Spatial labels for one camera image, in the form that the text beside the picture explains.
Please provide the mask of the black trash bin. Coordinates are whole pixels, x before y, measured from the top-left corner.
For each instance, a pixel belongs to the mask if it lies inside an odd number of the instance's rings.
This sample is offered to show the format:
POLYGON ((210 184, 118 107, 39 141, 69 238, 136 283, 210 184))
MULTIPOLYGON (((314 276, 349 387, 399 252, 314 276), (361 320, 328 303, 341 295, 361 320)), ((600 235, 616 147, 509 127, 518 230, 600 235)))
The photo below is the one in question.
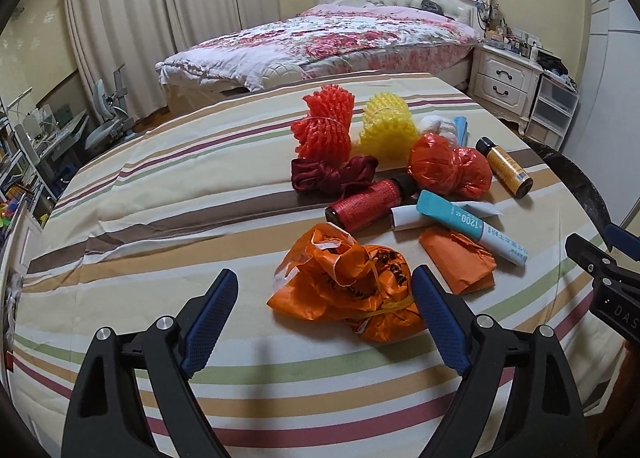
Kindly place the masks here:
POLYGON ((589 177, 561 152, 538 143, 537 140, 528 138, 523 138, 523 140, 570 190, 570 193, 589 216, 590 221, 596 226, 598 233, 604 237, 605 227, 611 224, 611 216, 600 192, 589 177))

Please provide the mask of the teal white toothpaste box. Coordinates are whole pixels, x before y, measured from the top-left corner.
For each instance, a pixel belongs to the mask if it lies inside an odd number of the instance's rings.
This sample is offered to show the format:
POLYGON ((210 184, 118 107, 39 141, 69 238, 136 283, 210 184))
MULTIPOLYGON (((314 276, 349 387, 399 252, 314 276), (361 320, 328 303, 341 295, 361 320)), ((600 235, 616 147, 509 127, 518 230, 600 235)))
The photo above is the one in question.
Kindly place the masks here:
POLYGON ((493 255, 498 255, 518 267, 526 265, 528 252, 524 247, 502 231, 436 193, 422 190, 416 209, 422 215, 434 219, 457 233, 462 233, 493 255))

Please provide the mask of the gold bottle black cap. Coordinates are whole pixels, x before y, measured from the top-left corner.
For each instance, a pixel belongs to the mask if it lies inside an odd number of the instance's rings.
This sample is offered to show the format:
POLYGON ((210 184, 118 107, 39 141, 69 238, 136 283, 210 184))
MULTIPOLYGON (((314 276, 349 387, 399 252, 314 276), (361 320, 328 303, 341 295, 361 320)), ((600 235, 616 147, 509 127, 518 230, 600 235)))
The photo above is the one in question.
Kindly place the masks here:
POLYGON ((498 146, 488 137, 480 137, 475 149, 484 155, 491 170, 515 199, 522 199, 529 193, 534 184, 533 178, 503 147, 498 146))

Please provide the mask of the white wardrobe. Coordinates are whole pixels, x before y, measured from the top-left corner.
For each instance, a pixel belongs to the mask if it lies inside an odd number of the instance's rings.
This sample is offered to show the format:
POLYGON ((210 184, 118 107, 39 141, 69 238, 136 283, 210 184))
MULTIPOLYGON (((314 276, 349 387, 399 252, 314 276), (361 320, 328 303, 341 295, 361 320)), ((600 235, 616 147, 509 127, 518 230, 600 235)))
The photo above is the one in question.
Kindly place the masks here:
POLYGON ((626 226, 639 212, 639 18, 628 0, 589 0, 587 16, 579 108, 563 153, 626 226))

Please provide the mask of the yellow foam net roll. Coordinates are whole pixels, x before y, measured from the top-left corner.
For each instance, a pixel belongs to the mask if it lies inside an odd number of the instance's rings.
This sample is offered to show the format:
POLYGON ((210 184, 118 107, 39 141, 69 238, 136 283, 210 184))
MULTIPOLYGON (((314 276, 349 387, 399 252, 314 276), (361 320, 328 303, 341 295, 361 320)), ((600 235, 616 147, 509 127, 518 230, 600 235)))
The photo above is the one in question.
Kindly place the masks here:
POLYGON ((419 137, 405 100, 391 92, 380 92, 363 108, 357 151, 383 164, 406 165, 419 137))

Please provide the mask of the plastic drawer unit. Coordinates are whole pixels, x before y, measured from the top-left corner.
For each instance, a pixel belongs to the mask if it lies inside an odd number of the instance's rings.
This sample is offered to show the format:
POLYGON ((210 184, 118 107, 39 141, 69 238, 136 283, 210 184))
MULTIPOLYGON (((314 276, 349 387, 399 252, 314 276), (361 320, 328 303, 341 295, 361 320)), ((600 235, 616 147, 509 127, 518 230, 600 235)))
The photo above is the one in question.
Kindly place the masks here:
POLYGON ((544 72, 538 80, 525 136, 560 151, 578 103, 579 95, 572 84, 544 72))

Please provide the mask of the white paper piece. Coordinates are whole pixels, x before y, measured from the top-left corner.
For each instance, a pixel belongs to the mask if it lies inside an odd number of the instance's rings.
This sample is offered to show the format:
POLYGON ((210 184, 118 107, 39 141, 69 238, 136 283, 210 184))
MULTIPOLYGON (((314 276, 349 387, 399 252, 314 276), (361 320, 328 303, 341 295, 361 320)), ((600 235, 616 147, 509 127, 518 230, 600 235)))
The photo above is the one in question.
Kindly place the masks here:
MULTIPOLYGON (((502 215, 498 207, 489 202, 458 201, 454 205, 481 219, 502 215)), ((414 204, 393 207, 390 210, 390 214, 392 215, 390 217, 390 225, 392 225, 393 231, 424 228, 434 223, 431 218, 421 214, 414 204)))

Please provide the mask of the orange plastic bag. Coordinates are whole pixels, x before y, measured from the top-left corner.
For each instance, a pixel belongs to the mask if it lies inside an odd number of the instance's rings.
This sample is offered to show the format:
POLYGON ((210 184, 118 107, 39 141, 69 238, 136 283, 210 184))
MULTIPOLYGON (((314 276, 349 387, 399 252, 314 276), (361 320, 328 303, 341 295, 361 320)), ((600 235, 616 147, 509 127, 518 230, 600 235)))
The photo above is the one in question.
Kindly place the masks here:
POLYGON ((343 322, 360 339, 390 343, 422 332, 402 254, 361 244, 332 224, 303 234, 274 271, 267 305, 309 322, 343 322))

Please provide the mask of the white tissue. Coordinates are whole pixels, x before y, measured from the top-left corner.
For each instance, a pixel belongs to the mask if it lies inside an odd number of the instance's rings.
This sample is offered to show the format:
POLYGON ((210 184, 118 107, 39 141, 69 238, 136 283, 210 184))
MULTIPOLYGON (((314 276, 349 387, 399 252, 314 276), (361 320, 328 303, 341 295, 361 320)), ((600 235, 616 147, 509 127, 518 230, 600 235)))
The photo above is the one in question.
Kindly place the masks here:
POLYGON ((459 146, 458 128, 451 119, 441 117, 438 114, 427 114, 420 121, 418 129, 422 135, 435 134, 442 136, 448 141, 448 145, 451 148, 459 146))

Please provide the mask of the red foam net roll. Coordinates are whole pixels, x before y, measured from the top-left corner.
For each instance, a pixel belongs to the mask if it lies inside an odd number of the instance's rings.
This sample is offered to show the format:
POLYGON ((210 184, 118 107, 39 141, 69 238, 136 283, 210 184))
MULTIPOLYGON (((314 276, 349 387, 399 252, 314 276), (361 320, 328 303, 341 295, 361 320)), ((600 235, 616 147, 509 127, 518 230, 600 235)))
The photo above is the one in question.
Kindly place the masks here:
POLYGON ((355 96, 338 85, 324 85, 303 97, 307 114, 291 125, 297 158, 340 166, 352 151, 350 126, 355 96))

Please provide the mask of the cluttered desk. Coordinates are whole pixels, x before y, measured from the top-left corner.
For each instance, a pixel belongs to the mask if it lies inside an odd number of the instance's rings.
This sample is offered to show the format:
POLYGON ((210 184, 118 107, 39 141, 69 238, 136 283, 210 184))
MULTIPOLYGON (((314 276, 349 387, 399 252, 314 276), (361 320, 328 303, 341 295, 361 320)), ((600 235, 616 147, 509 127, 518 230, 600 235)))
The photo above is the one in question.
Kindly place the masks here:
POLYGON ((80 169, 89 117, 82 111, 61 123, 50 106, 23 112, 29 94, 1 103, 1 214, 11 217, 22 203, 43 224, 80 169))

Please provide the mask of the blue packet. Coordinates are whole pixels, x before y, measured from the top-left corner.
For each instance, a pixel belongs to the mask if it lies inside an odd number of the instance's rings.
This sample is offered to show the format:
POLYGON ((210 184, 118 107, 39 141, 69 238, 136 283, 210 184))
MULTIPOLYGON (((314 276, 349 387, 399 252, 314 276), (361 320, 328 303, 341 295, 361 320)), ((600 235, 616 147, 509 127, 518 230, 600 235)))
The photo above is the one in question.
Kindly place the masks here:
POLYGON ((468 120, 465 117, 455 117, 452 119, 457 129, 457 143, 459 147, 468 145, 468 120))

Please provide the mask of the orange folded paper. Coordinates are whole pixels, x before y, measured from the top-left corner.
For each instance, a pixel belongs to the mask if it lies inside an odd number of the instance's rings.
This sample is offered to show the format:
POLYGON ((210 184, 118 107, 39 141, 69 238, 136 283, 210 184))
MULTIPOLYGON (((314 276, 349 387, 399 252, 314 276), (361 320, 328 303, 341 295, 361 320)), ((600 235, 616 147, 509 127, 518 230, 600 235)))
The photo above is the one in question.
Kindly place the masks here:
POLYGON ((494 256, 467 236, 434 225, 421 233, 419 241, 454 295, 495 287, 494 256))

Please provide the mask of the white nightstand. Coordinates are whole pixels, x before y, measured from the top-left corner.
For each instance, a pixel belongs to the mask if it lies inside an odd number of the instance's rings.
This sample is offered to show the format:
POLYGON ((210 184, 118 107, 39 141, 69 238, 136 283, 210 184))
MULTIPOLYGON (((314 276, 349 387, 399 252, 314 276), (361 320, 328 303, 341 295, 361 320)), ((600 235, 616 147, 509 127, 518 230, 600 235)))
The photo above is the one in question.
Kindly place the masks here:
POLYGON ((523 135, 529 123, 542 69, 510 51, 478 44, 468 95, 496 118, 515 125, 523 135))

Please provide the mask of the striped bed sheet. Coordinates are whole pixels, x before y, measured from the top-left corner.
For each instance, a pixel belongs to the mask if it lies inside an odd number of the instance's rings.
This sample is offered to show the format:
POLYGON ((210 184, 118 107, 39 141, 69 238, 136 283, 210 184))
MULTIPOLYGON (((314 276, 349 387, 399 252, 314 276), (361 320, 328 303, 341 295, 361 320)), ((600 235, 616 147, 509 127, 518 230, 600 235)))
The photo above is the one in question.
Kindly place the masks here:
MULTIPOLYGON (((207 367, 192 388, 233 457, 416 457, 459 378, 426 331, 385 345, 339 322, 273 314, 273 275, 294 242, 324 222, 327 205, 290 183, 291 124, 306 114, 303 83, 221 102, 168 122, 89 163, 49 218, 17 306, 14 405, 41 445, 60 454, 65 414, 96 330, 148 328, 205 292, 223 268, 240 293, 207 367)), ((579 233, 602 245, 572 194, 520 138, 468 96, 428 75, 352 75, 340 84, 362 106, 379 92, 427 113, 469 121, 533 169, 521 200, 495 181, 496 228, 528 252, 526 267, 499 261, 495 287, 466 297, 503 327, 546 323, 561 340, 580 397, 605 380, 623 339, 588 313, 590 278, 565 257, 579 233)))

